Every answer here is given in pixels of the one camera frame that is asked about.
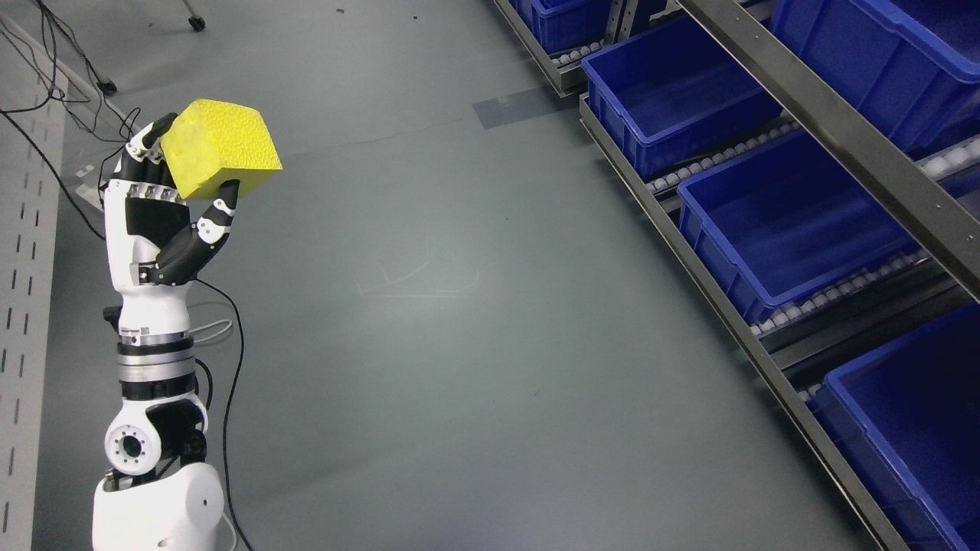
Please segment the white cable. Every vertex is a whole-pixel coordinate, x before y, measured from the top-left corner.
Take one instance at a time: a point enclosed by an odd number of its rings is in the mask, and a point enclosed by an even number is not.
[[[200,344],[202,342],[207,342],[209,340],[216,339],[216,338],[222,336],[223,334],[229,332],[231,330],[231,326],[233,325],[233,322],[231,320],[228,320],[228,319],[217,320],[215,322],[211,322],[209,324],[206,324],[206,325],[203,325],[203,326],[200,326],[200,327],[194,327],[193,329],[191,329],[191,330],[189,330],[187,332],[189,332],[190,334],[193,335],[196,332],[203,331],[204,329],[210,329],[211,327],[214,327],[214,326],[217,326],[217,325],[220,325],[220,324],[224,324],[224,327],[222,327],[218,332],[216,332],[214,334],[210,334],[210,335],[205,336],[205,337],[201,337],[201,338],[194,337],[194,344]]]
[[[235,549],[238,549],[238,532],[235,530],[235,526],[231,523],[228,513],[222,511],[221,517],[224,519],[224,523],[228,525],[228,529],[231,530],[231,547],[228,548],[228,551],[235,551]]]

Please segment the shelf rail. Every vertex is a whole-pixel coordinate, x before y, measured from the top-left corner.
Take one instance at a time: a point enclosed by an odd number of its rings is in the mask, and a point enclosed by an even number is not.
[[[677,1],[980,300],[980,222],[740,5]]]

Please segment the yellow sponge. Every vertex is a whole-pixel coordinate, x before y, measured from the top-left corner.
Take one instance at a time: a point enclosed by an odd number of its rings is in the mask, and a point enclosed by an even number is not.
[[[173,120],[160,145],[186,200],[214,199],[229,179],[241,180],[242,197],[282,170],[262,115],[233,103],[195,100]]]

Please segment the stand leg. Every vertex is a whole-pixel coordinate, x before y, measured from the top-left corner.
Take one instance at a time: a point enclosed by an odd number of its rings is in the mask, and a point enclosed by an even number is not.
[[[201,15],[197,13],[197,10],[194,9],[194,4],[191,2],[191,0],[183,0],[183,3],[184,6],[187,6],[187,11],[190,12],[190,17],[187,18],[187,22],[190,23],[191,28],[193,28],[195,32],[201,32],[204,30],[204,18],[202,18]]]

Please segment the blue crate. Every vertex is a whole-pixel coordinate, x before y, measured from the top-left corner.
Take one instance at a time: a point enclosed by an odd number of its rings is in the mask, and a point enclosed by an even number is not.
[[[782,111],[689,18],[604,48],[582,67],[589,107],[643,178],[710,152]]]
[[[980,118],[976,0],[781,0],[771,28],[906,151]]]
[[[511,3],[541,47],[554,54],[599,41],[606,33],[613,1],[512,0]]]
[[[810,402],[914,551],[980,550],[980,308],[831,372]]]
[[[750,324],[918,249],[803,131],[692,176],[678,193],[681,233]]]

